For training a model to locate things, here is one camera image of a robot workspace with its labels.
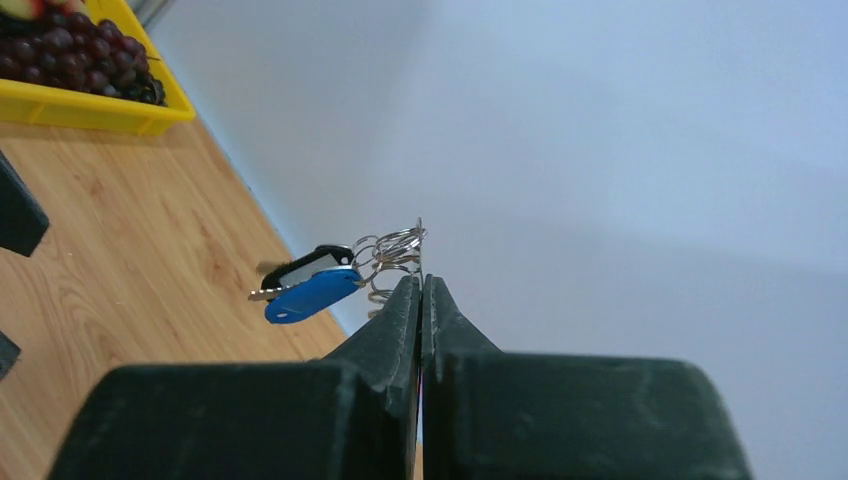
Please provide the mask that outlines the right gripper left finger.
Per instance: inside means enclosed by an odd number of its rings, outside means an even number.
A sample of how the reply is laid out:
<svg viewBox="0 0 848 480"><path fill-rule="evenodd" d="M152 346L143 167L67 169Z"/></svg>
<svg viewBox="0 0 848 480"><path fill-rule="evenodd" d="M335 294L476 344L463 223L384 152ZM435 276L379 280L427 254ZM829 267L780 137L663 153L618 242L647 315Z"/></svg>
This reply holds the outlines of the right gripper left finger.
<svg viewBox="0 0 848 480"><path fill-rule="evenodd" d="M421 283L332 352L282 363L125 365L92 389L52 479L410 479Z"/></svg>

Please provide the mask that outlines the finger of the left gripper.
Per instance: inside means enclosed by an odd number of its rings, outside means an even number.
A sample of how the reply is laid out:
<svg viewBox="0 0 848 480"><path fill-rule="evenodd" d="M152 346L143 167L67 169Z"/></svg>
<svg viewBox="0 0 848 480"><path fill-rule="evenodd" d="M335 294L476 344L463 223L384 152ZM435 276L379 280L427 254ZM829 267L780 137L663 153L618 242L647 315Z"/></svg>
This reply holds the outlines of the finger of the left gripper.
<svg viewBox="0 0 848 480"><path fill-rule="evenodd" d="M12 371L21 354L21 348L5 333L0 332L0 380Z"/></svg>
<svg viewBox="0 0 848 480"><path fill-rule="evenodd" d="M31 257L49 226L46 212L1 153L1 247Z"/></svg>

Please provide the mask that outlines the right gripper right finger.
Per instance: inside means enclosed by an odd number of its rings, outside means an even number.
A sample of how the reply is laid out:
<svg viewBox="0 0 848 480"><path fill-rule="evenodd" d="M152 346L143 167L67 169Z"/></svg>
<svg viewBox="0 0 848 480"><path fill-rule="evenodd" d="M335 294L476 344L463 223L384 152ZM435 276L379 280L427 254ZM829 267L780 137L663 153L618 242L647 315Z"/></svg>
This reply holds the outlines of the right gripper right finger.
<svg viewBox="0 0 848 480"><path fill-rule="evenodd" d="M510 353L422 292L428 479L748 479L726 405L692 363Z"/></svg>

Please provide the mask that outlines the blue key tag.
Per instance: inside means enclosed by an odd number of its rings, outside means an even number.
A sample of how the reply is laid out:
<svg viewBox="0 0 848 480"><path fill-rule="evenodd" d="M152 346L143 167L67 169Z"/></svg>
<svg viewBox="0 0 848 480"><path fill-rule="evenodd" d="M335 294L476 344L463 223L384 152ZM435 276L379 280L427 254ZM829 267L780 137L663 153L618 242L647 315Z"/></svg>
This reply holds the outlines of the blue key tag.
<svg viewBox="0 0 848 480"><path fill-rule="evenodd" d="M327 309L360 288L361 275L352 266L319 271L308 280L284 289L264 310L272 324L292 324Z"/></svg>

